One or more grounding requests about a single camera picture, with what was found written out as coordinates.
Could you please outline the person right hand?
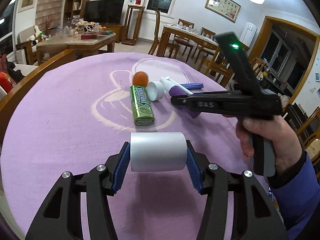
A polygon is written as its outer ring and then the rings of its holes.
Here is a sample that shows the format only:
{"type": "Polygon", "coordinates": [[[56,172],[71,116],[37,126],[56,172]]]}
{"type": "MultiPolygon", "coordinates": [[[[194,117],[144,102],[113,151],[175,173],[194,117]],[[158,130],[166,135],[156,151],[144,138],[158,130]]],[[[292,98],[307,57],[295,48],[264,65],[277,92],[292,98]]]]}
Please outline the person right hand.
{"type": "Polygon", "coordinates": [[[302,146],[294,130],[281,117],[273,120],[257,120],[245,117],[236,124],[236,137],[240,140],[245,160],[254,155],[254,148],[249,143],[249,133],[258,134],[272,141],[276,152],[275,167],[278,174],[283,174],[295,165],[302,156],[302,146]]]}

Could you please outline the person right forearm blue sleeve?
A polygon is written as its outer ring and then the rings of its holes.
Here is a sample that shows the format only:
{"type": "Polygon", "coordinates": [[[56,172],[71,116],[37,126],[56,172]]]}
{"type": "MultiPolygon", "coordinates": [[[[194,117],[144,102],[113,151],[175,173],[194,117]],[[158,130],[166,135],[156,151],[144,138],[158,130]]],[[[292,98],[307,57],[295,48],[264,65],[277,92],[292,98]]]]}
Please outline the person right forearm blue sleeve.
{"type": "Polygon", "coordinates": [[[311,160],[302,155],[283,174],[268,177],[289,239],[319,239],[319,183],[311,160]]]}

